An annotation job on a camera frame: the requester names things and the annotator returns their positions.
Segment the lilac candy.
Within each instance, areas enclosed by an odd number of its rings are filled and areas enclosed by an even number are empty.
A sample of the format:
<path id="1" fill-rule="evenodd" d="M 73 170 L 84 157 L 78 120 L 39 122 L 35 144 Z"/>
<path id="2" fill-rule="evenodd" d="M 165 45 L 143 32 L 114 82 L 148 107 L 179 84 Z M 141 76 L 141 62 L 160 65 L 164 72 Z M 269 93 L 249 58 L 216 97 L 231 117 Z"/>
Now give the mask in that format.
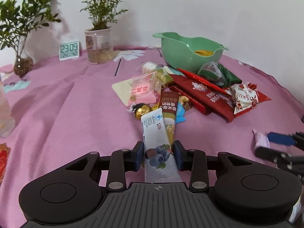
<path id="1" fill-rule="evenodd" d="M 265 134 L 258 132 L 257 130 L 253 130 L 253 134 L 255 137 L 254 149 L 257 149 L 258 147 L 271 148 L 268 137 Z"/>

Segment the white blueberry stick packet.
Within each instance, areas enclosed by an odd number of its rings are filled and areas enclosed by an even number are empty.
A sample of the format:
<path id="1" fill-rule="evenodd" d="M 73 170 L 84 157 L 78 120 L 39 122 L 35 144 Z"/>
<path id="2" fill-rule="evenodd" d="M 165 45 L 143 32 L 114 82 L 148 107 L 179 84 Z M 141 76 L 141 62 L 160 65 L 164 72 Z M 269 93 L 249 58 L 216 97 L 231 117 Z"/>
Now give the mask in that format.
<path id="1" fill-rule="evenodd" d="M 167 136 L 162 109 L 141 117 L 144 142 L 145 182 L 170 183 L 182 179 Z"/>

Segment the red white sweet bag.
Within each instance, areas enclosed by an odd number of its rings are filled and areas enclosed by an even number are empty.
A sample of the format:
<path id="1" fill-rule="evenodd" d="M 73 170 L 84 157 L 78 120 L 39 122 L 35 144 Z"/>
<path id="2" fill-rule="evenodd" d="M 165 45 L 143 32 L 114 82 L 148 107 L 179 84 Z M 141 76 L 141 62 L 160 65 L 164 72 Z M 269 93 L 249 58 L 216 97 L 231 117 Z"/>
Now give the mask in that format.
<path id="1" fill-rule="evenodd" d="M 249 82 L 234 84 L 229 90 L 234 101 L 235 116 L 248 112 L 259 103 L 259 95 L 255 84 Z"/>

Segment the dark red snack packet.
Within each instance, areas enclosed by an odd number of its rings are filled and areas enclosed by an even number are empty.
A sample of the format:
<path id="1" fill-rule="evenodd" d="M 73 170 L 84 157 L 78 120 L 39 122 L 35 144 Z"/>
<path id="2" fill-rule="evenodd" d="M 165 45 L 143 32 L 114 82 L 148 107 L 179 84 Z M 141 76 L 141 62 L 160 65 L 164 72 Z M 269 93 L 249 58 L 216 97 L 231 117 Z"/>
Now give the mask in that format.
<path id="1" fill-rule="evenodd" d="M 215 91 L 188 77 L 180 75 L 171 75 L 171 77 L 173 79 L 173 87 L 178 88 L 178 91 L 183 95 L 188 96 L 189 99 L 194 99 L 198 104 L 203 105 L 204 107 L 209 107 L 213 112 L 219 114 L 229 123 L 234 120 L 232 106 Z"/>

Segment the brown milk tea stick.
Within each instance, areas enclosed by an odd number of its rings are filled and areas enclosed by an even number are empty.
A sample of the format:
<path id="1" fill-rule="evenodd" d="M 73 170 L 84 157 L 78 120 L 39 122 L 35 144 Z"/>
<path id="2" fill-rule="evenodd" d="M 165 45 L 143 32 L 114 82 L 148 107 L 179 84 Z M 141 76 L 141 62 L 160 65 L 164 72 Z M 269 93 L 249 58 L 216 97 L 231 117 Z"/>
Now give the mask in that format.
<path id="1" fill-rule="evenodd" d="M 174 143 L 178 100 L 179 94 L 176 92 L 166 91 L 161 94 L 159 107 L 162 109 L 170 145 Z"/>

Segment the pink peach snack packet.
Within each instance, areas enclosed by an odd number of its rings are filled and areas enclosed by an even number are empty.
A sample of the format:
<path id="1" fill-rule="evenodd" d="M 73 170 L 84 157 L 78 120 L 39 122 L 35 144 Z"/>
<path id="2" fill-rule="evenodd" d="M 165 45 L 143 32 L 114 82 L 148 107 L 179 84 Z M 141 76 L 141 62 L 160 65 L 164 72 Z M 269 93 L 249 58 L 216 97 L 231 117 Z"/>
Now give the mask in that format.
<path id="1" fill-rule="evenodd" d="M 155 72 L 133 77 L 128 105 L 155 104 L 157 102 L 156 81 Z"/>

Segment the long red snack bar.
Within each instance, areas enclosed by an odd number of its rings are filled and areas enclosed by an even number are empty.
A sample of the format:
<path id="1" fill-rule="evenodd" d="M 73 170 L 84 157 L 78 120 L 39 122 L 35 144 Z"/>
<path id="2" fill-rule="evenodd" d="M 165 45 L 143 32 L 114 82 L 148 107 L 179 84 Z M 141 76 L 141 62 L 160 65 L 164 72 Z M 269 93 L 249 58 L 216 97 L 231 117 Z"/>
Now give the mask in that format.
<path id="1" fill-rule="evenodd" d="M 204 79 L 203 77 L 200 77 L 194 73 L 191 73 L 189 71 L 183 70 L 181 68 L 177 68 L 178 71 L 183 73 L 186 77 L 198 81 L 199 83 L 209 87 L 210 89 L 216 91 L 217 93 L 221 93 L 227 97 L 231 96 L 230 93 L 227 93 L 225 90 L 221 89 L 220 87 L 216 86 L 215 84 L 210 83 L 208 80 Z"/>

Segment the green snack packet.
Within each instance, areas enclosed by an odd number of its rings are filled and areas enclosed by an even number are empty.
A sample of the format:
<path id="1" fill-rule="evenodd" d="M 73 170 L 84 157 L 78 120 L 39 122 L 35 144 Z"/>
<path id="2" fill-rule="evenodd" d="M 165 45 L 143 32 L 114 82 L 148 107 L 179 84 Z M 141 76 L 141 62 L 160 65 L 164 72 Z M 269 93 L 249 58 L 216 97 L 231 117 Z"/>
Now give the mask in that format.
<path id="1" fill-rule="evenodd" d="M 242 83 L 242 80 L 233 72 L 222 64 L 213 61 L 205 63 L 198 71 L 198 76 L 203 77 L 220 88 L 227 88 L 234 84 Z"/>

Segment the yellow snack bag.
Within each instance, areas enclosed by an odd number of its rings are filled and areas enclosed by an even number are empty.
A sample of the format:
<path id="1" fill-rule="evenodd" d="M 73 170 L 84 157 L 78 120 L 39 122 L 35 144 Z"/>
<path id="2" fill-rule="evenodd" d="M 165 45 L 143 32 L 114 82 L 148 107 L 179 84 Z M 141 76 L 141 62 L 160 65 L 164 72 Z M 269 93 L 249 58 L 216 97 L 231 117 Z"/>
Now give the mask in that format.
<path id="1" fill-rule="evenodd" d="M 200 56 L 204 56 L 204 57 L 209 57 L 209 56 L 213 55 L 212 51 L 208 51 L 208 50 L 205 50 L 205 49 L 194 51 L 194 53 L 196 53 L 197 55 L 200 55 Z"/>

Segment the cream plant milk tea pouch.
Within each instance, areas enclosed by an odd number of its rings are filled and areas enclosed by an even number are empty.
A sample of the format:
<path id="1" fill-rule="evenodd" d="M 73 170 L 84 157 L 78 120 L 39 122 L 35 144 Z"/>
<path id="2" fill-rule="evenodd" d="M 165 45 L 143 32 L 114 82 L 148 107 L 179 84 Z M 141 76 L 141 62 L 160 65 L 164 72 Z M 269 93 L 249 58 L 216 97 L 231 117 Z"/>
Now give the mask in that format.
<path id="1" fill-rule="evenodd" d="M 128 106 L 132 91 L 132 78 L 117 82 L 112 89 L 125 106 Z"/>

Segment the blue snack packet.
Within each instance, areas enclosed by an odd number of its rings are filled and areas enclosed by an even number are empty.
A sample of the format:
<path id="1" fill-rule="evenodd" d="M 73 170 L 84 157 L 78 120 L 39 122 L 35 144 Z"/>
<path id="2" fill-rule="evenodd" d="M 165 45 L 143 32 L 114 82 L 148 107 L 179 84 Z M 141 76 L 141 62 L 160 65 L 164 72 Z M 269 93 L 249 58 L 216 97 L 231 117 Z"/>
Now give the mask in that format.
<path id="1" fill-rule="evenodd" d="M 176 112 L 176 123 L 177 124 L 186 121 L 184 115 L 185 115 L 185 109 L 181 103 L 178 103 L 177 112 Z"/>

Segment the gold foil chocolate ball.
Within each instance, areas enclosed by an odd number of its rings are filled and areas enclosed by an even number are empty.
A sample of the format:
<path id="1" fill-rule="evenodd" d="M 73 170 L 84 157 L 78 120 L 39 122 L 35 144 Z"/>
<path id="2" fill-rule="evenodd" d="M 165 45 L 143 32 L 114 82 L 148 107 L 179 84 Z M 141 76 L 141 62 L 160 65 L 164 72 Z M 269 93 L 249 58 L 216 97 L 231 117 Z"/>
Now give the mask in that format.
<path id="1" fill-rule="evenodd" d="M 128 112 L 132 113 L 138 120 L 140 120 L 143 115 L 149 113 L 150 111 L 150 106 L 144 103 L 132 104 L 128 110 Z"/>

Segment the white pink wrapped candy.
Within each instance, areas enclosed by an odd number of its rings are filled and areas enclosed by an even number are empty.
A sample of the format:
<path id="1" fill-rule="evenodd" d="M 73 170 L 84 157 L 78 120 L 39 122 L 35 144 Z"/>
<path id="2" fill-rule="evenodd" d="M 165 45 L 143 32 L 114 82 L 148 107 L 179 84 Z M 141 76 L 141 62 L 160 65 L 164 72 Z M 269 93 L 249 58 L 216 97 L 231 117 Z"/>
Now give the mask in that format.
<path id="1" fill-rule="evenodd" d="M 157 70 L 159 65 L 151 61 L 141 63 L 140 67 L 137 68 L 137 71 L 143 74 L 148 74 Z"/>

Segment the red packet at edge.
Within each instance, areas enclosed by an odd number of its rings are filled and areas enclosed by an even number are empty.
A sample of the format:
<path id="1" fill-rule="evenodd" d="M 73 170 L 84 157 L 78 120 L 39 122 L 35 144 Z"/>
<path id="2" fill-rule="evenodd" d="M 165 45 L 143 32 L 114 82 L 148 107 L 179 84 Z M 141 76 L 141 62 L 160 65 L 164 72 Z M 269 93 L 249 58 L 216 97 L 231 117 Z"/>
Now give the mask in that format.
<path id="1" fill-rule="evenodd" d="M 9 154 L 10 148 L 7 146 L 7 144 L 0 144 L 0 184 L 2 183 L 5 175 Z"/>

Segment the leafy plant in glass vase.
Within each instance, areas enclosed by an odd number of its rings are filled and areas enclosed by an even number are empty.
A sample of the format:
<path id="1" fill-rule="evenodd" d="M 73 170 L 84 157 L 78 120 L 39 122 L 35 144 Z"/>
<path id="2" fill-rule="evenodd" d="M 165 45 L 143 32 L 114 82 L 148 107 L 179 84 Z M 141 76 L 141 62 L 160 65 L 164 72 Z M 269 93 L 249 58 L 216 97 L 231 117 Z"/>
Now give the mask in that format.
<path id="1" fill-rule="evenodd" d="M 33 58 L 25 51 L 30 33 L 61 22 L 58 14 L 52 12 L 52 1 L 22 0 L 20 5 L 16 0 L 1 1 L 1 50 L 14 50 L 13 72 L 20 78 L 33 70 Z"/>

